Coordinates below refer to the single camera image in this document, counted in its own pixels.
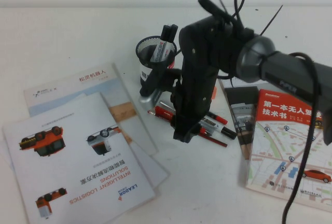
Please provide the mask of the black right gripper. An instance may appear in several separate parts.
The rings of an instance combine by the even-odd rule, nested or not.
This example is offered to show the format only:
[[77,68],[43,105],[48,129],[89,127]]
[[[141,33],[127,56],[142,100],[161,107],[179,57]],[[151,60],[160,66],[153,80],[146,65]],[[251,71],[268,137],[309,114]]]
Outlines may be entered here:
[[214,91],[217,68],[212,66],[209,52],[212,50],[209,38],[215,31],[217,21],[207,17],[180,30],[179,45],[183,55],[182,80],[174,97],[176,114],[173,118],[173,138],[189,143],[193,135],[205,135],[200,120],[193,121],[185,117],[202,117],[210,109]]

